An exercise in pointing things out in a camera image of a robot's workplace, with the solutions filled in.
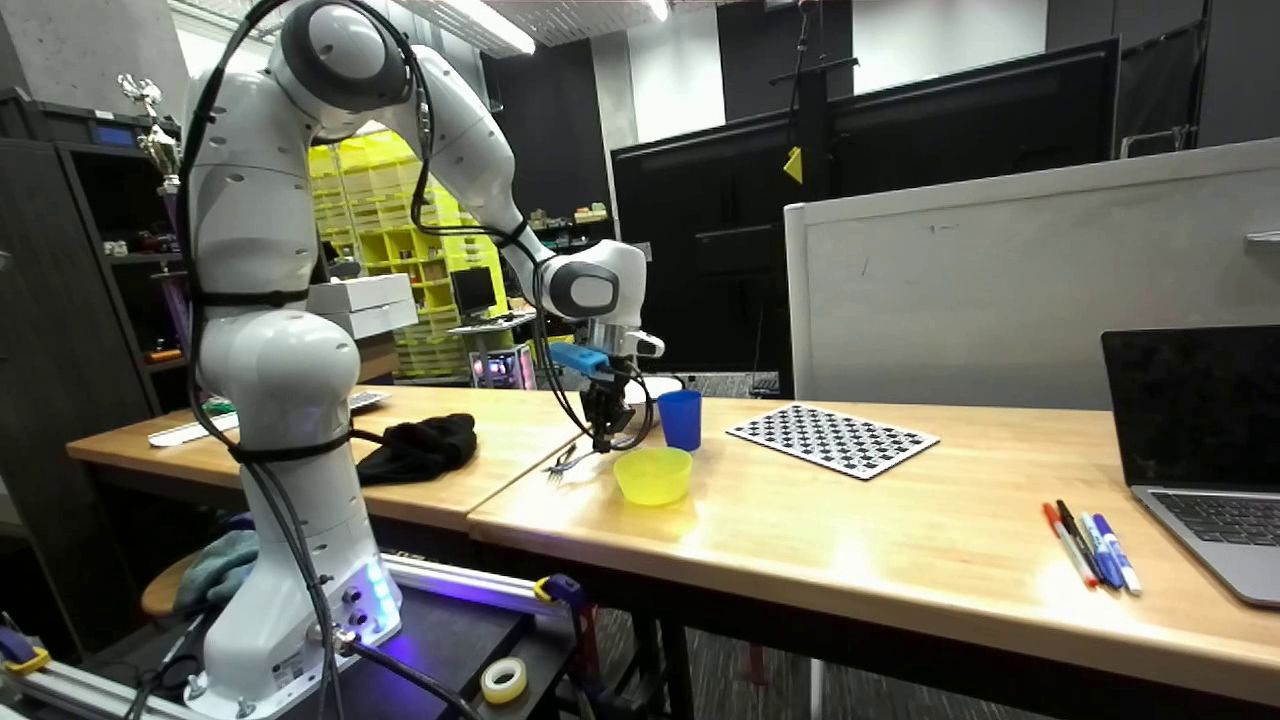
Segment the black monitor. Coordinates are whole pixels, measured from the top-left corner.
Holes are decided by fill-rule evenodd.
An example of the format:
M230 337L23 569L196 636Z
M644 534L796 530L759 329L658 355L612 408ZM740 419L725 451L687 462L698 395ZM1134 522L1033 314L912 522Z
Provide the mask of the black monitor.
M782 115L618 150L618 236L653 250L644 329L668 370L776 370L782 337L780 210L800 183L780 167Z
M991 66L829 104L829 198L1107 162L1115 44ZM782 370L782 174L792 115L616 150L624 242L653 244L644 326L668 370Z
M1115 157L1115 44L1044 52L830 104L830 198Z

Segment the black and white checkerboard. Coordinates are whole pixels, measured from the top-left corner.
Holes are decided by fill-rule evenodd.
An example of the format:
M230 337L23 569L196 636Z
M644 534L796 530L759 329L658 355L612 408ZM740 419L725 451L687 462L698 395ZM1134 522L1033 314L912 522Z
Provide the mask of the black and white checkerboard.
M937 435L873 423L861 418L839 418L809 405L788 405L780 413L767 413L759 419L746 419L731 428L727 435L740 435L746 446L765 446L782 457L800 457L809 464L877 479L878 474L929 451Z

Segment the wooden table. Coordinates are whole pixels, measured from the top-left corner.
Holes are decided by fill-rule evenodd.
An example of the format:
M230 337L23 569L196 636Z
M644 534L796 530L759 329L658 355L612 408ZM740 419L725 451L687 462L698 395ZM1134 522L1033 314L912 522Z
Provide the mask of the wooden table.
M475 413L479 457L434 485L370 490L369 509L466 534L552 569L640 582L675 622L692 622L687 596L708 596L713 612L740 615L750 640L815 622L825 647L865 647L861 661L873 658L873 670L885 658L948 665L948 653L962 647L962 661L1012 661L1012 683L1040 696L1066 688L1076 672L1083 693L1118 679L1140 693L1280 706L1280 612L1237 604L1129 501L1102 413L829 405L940 435L922 457L861 485L725 435L771 408L780 405L708 402L692 501L627 509L608 470L590 479L531 474L573 435L543 394L391 389L388 408L362 418L362 428ZM80 441L71 457L228 490L230 462L216 446L145 446L172 419ZM1115 523L1144 596L1081 583L1040 518L1057 497ZM869 646L846 640L853 628L901 636ZM1051 683L1035 688L1023 665L1044 665Z
M362 490L369 512L429 523L463 530L466 512L490 493L559 451L574 428L562 419L546 394L470 394L470 389L388 389L388 402L357 418L357 428L382 432L388 423L406 423L425 418L470 413L479 451L470 464L425 479L425 485L382 485ZM147 450L147 435L172 423L188 423L188 413L154 418L117 432L84 435L68 446L80 464L123 470L147 475L147 485L234 485L234 462L216 441L191 441L179 450Z
M861 485L725 435L771 408L708 402L683 503L627 509L603 470L589 485L529 474L470 512L470 534L673 588L1280 706L1280 612L1237 604L1129 501L1107 413L829 405L940 435ZM1081 583L1040 518L1057 497L1115 523L1144 596Z

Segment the ceiling light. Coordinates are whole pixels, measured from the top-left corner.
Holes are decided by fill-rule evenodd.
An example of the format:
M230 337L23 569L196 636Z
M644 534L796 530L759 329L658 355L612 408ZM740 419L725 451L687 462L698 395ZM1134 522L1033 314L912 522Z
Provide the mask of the ceiling light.
M503 22L497 9L486 9L485 0L449 0L449 9L463 13L470 24L479 24L497 42L512 44L518 56L535 52L535 42L525 29L515 29L512 22Z
M668 0L644 0L653 9L653 18L665 24L673 18Z

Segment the black cabinet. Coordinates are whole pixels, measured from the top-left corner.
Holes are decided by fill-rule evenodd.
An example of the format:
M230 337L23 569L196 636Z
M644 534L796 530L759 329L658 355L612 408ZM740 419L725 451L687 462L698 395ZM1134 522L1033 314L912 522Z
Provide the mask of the black cabinet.
M150 285L165 250L127 264L102 255L102 233L169 227L147 183L147 162L123 150L0 141L0 475L87 647L131 624L136 582L62 446L154 418L169 374L185 374L145 355L165 329Z

